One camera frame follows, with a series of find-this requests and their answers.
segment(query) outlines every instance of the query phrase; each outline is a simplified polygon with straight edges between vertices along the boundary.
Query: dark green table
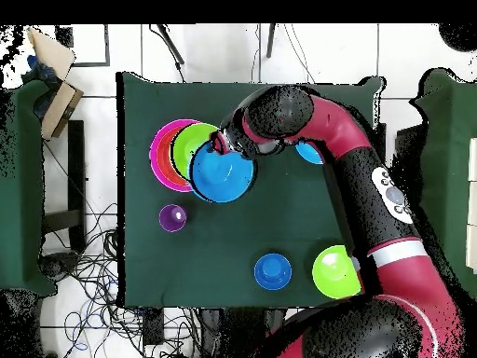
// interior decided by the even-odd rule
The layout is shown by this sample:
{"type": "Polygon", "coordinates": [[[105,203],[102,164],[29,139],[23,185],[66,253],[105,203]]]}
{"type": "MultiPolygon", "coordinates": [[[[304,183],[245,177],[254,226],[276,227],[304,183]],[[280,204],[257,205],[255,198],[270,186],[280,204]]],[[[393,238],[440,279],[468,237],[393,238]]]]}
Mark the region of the dark green table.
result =
{"type": "MultiPolygon", "coordinates": [[[[178,118],[219,125],[257,84],[150,83],[124,73],[126,306],[288,307],[329,300],[311,278],[314,258],[342,243],[322,168],[293,147],[258,159],[254,187],[242,198],[213,204],[164,187],[151,171],[149,146],[157,131],[178,118]],[[188,220],[175,233],[158,224],[160,209],[176,203],[188,220]],[[291,262],[290,283],[262,289],[253,266],[265,253],[291,262]]],[[[316,85],[324,97],[353,106],[373,124],[381,79],[357,86],[316,85]]]]}
{"type": "Polygon", "coordinates": [[[42,242],[43,167],[35,101],[43,81],[0,90],[0,289],[56,292],[38,268],[42,242]]]}
{"type": "Polygon", "coordinates": [[[433,69],[421,79],[416,106],[426,119],[421,155],[426,212],[449,265],[462,287],[477,298],[477,275],[466,267],[470,139],[477,137],[477,84],[433,69]]]}

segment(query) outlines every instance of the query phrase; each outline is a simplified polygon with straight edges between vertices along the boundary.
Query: floor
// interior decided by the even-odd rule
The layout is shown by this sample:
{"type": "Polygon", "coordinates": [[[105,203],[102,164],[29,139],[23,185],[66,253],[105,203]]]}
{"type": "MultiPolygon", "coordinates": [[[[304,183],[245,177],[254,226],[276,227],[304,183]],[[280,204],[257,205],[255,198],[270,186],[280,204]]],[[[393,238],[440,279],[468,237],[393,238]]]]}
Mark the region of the floor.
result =
{"type": "MultiPolygon", "coordinates": [[[[53,26],[40,26],[54,36],[53,26]]],[[[159,36],[148,25],[108,25],[109,65],[105,56],[104,26],[73,25],[76,61],[90,67],[74,67],[66,80],[83,90],[85,96],[72,119],[85,122],[88,228],[96,223],[95,215],[106,209],[100,220],[102,229],[116,226],[116,71],[134,72],[153,81],[181,82],[172,57],[159,36]]],[[[184,79],[187,82],[258,82],[258,48],[255,24],[171,25],[170,36],[184,57],[184,79]]],[[[459,53],[447,47],[435,24],[279,24],[275,32],[273,54],[266,57],[268,24],[262,24],[261,82],[293,83],[307,81],[307,73],[297,60],[293,46],[301,55],[295,35],[307,55],[307,67],[316,82],[355,84],[366,76],[383,76],[387,85],[382,92],[379,119],[388,125],[387,159],[393,151],[397,130],[421,122],[421,116],[408,101],[417,94],[420,77],[433,67],[451,68],[461,78],[476,77],[477,62],[473,53],[459,53]]],[[[16,70],[5,70],[6,88],[19,83],[16,70]]],[[[67,207],[67,133],[48,142],[52,154],[45,148],[46,211],[67,207]]],[[[60,233],[67,245],[68,238],[60,233]]],[[[64,250],[54,235],[48,235],[44,254],[64,250]]],[[[99,243],[89,248],[89,254],[102,252],[99,243]]],[[[41,327],[45,350],[56,351],[62,357],[72,348],[69,340],[77,326],[71,312],[82,312],[88,299],[77,281],[67,278],[58,283],[58,294],[48,297],[42,309],[41,327]]],[[[289,309],[290,316],[297,311],[289,309]]],[[[182,315],[178,308],[166,309],[171,319],[168,334],[177,337],[182,315]]],[[[142,358],[132,347],[142,347],[139,337],[129,341],[120,334],[108,335],[101,323],[89,323],[79,341],[89,347],[74,348],[68,358],[142,358]]],[[[182,352],[190,352],[184,342],[182,352]]],[[[156,355],[160,348],[147,355],[156,355]]]]}

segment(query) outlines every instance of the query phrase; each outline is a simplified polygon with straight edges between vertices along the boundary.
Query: lime green bowl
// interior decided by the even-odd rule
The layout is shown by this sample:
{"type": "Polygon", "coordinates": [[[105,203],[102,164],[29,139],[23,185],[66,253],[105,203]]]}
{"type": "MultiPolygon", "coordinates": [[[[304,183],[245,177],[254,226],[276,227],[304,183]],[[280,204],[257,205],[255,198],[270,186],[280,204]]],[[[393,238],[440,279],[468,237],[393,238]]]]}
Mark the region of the lime green bowl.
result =
{"type": "Polygon", "coordinates": [[[177,172],[189,180],[188,168],[196,151],[210,139],[217,127],[206,123],[196,123],[182,129],[172,142],[172,160],[177,172]]]}
{"type": "Polygon", "coordinates": [[[333,299],[354,296],[361,290],[358,275],[344,245],[323,250],[315,259],[311,274],[317,288],[333,299]]]}

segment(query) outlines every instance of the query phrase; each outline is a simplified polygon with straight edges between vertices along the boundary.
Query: table leg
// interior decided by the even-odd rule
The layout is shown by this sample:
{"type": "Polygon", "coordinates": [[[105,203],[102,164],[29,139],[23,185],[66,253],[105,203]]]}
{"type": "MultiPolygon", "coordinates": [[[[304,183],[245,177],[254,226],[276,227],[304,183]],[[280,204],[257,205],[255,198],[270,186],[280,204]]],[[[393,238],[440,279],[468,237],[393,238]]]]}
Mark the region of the table leg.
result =
{"type": "Polygon", "coordinates": [[[48,213],[43,218],[44,233],[76,227],[79,222],[79,210],[64,210],[62,212],[48,213]]]}
{"type": "Polygon", "coordinates": [[[85,239],[85,133],[82,120],[68,121],[68,210],[78,210],[79,222],[69,227],[71,249],[81,253],[85,239]]]}
{"type": "Polygon", "coordinates": [[[273,37],[275,36],[276,25],[276,23],[270,23],[270,27],[268,28],[268,45],[266,46],[266,56],[268,58],[272,57],[273,37]]]}

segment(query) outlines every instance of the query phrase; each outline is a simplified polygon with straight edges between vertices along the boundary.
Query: cable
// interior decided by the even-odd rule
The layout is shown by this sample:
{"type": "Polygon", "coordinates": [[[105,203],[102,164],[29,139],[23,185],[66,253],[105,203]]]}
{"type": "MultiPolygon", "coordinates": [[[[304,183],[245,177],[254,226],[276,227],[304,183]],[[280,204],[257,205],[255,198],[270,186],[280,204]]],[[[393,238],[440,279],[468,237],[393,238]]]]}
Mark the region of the cable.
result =
{"type": "Polygon", "coordinates": [[[258,24],[258,83],[262,83],[262,23],[258,24]]]}
{"type": "Polygon", "coordinates": [[[290,38],[290,35],[288,34],[287,25],[283,23],[283,26],[285,27],[285,32],[286,32],[287,35],[288,35],[288,39],[289,39],[289,41],[290,41],[290,44],[292,45],[294,54],[296,55],[296,58],[298,58],[298,61],[300,61],[300,63],[302,63],[302,66],[305,68],[305,70],[307,70],[307,73],[308,73],[309,76],[311,77],[311,80],[313,81],[313,84],[316,84],[315,79],[313,78],[313,76],[311,75],[311,73],[308,71],[308,68],[303,64],[303,62],[302,62],[300,56],[298,55],[298,52],[296,52],[296,49],[294,48],[293,41],[292,41],[292,39],[290,38]]]}
{"type": "Polygon", "coordinates": [[[51,233],[54,233],[54,234],[55,234],[55,236],[58,238],[58,240],[60,241],[61,245],[62,245],[65,249],[71,249],[71,247],[66,247],[66,245],[65,245],[64,242],[61,240],[61,237],[60,237],[60,235],[59,235],[58,233],[56,233],[54,230],[53,230],[53,232],[51,232],[51,233]]]}
{"type": "MultiPolygon", "coordinates": [[[[255,37],[257,37],[257,40],[259,40],[258,35],[258,23],[257,23],[257,28],[255,29],[255,37]]],[[[252,70],[250,71],[251,73],[251,82],[253,82],[253,67],[255,67],[255,59],[257,57],[258,49],[255,51],[255,54],[253,55],[253,64],[252,64],[252,70]]]]}
{"type": "Polygon", "coordinates": [[[204,328],[206,328],[211,334],[215,335],[215,336],[219,336],[220,334],[215,331],[214,329],[210,328],[207,324],[204,323],[204,321],[202,320],[202,316],[200,314],[200,310],[196,311],[196,316],[198,318],[198,321],[200,322],[200,325],[202,325],[204,328]]]}
{"type": "MultiPolygon", "coordinates": [[[[66,174],[70,181],[71,178],[66,172],[66,170],[59,163],[49,146],[45,143],[51,155],[54,157],[58,165],[61,167],[62,171],[66,174]]],[[[72,185],[79,191],[79,188],[72,181],[72,185]]],[[[86,200],[86,197],[80,192],[81,196],[88,204],[92,212],[94,212],[86,200]]],[[[99,215],[94,214],[96,223],[92,230],[90,230],[85,238],[87,238],[86,246],[82,252],[78,254],[78,262],[75,266],[73,272],[70,274],[75,280],[79,282],[85,295],[88,300],[82,305],[79,311],[70,312],[65,320],[63,329],[65,331],[66,337],[72,342],[70,349],[64,354],[62,358],[68,358],[73,350],[78,351],[88,351],[89,358],[96,358],[97,352],[100,348],[104,353],[105,358],[109,358],[105,343],[106,340],[111,336],[112,333],[119,335],[122,338],[129,340],[131,346],[143,357],[143,358],[156,358],[154,356],[147,357],[145,352],[140,349],[141,342],[143,339],[143,329],[142,329],[142,313],[139,309],[122,309],[116,306],[116,294],[117,290],[113,290],[114,286],[118,285],[117,273],[115,270],[110,268],[111,264],[117,263],[117,230],[108,229],[102,230],[100,225],[100,220],[104,214],[116,203],[110,204],[102,213],[99,215]],[[99,227],[100,232],[91,235],[95,229],[99,227]],[[87,251],[89,247],[96,242],[99,238],[102,240],[102,251],[97,255],[89,255],[87,251]],[[72,317],[77,318],[77,324],[73,327],[73,333],[70,334],[67,331],[68,325],[67,322],[71,320],[72,317]],[[98,326],[91,324],[90,320],[96,317],[100,320],[101,325],[98,326]],[[89,342],[88,333],[86,329],[99,329],[104,328],[105,333],[104,337],[96,347],[95,352],[92,353],[91,344],[89,342]],[[85,343],[81,342],[79,339],[83,336],[85,343]]],[[[63,247],[68,248],[62,243],[61,238],[58,234],[55,235],[60,239],[63,247]]],[[[184,340],[192,338],[192,358],[195,357],[196,349],[200,350],[200,340],[198,331],[200,328],[194,323],[194,313],[198,315],[194,310],[188,309],[188,315],[185,310],[183,310],[183,315],[176,317],[172,320],[166,322],[165,325],[175,322],[182,317],[185,317],[186,323],[182,322],[178,328],[177,337],[165,339],[165,344],[172,348],[171,352],[162,351],[159,354],[159,358],[174,358],[174,356],[179,355],[181,347],[184,345],[184,340]],[[188,336],[181,337],[181,332],[187,329],[188,336]]]]}
{"type": "MultiPolygon", "coordinates": [[[[305,67],[306,67],[306,69],[308,70],[307,55],[305,55],[305,52],[303,51],[302,45],[300,44],[300,40],[298,39],[298,36],[296,35],[296,32],[295,32],[295,30],[294,30],[294,27],[293,27],[293,24],[292,24],[292,23],[291,23],[291,26],[292,26],[294,38],[296,39],[296,42],[297,42],[298,45],[300,46],[300,49],[301,49],[301,51],[302,51],[302,53],[303,53],[303,58],[305,59],[305,67]]],[[[307,73],[307,83],[309,83],[309,73],[307,73]]]]}
{"type": "Polygon", "coordinates": [[[164,37],[162,36],[162,34],[158,33],[158,32],[155,32],[152,28],[152,24],[149,25],[149,31],[151,33],[154,33],[155,35],[158,35],[160,38],[162,38],[162,41],[164,41],[164,44],[166,44],[166,47],[168,48],[169,52],[170,52],[170,55],[172,55],[172,58],[174,59],[174,62],[175,62],[175,68],[177,69],[177,71],[179,72],[179,74],[181,75],[181,79],[183,80],[183,83],[185,82],[184,80],[184,76],[183,76],[183,72],[181,71],[181,64],[179,62],[177,62],[177,59],[175,59],[175,55],[174,53],[170,50],[169,46],[168,46],[168,43],[166,42],[166,40],[164,39],[164,37]]]}

